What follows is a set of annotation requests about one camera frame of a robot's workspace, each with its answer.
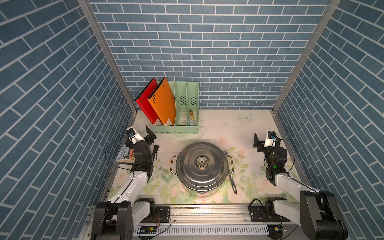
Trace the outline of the steel ladle spoon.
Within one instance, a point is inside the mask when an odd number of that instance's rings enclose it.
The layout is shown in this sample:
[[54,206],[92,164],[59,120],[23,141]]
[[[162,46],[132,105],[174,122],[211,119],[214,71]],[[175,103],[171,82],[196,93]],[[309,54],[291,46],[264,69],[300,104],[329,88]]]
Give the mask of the steel ladle spoon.
[[236,184],[234,182],[234,179],[232,177],[232,174],[234,173],[233,158],[232,158],[232,156],[229,155],[229,153],[227,151],[223,150],[223,153],[226,155],[226,158],[230,158],[230,161],[228,162],[228,174],[227,175],[229,176],[232,190],[233,190],[234,194],[236,195],[238,193],[238,191],[237,191],[237,187],[236,187]]

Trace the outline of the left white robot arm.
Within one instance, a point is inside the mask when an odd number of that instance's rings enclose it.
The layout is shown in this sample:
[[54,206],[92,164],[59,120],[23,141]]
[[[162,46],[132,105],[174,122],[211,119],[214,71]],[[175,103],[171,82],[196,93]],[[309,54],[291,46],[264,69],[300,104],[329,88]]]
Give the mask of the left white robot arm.
[[157,138],[149,127],[141,136],[133,127],[126,130],[127,147],[134,151],[135,160],[130,176],[108,201],[97,204],[92,224],[92,240],[131,240],[138,224],[154,214],[153,199],[138,201],[138,195],[150,180],[154,169],[154,156],[150,145]]

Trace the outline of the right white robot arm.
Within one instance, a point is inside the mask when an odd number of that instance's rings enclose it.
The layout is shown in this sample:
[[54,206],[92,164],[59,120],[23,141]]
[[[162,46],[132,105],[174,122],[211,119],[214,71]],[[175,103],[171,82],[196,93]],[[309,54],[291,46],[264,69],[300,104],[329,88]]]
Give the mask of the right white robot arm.
[[347,239],[347,225],[335,195],[316,190],[292,177],[285,168],[288,151],[280,146],[281,141],[276,132],[269,131],[264,141],[254,136],[253,146],[264,154],[267,180],[298,202],[294,204],[286,198],[269,197],[260,207],[249,205],[252,221],[291,221],[301,227],[310,240]]

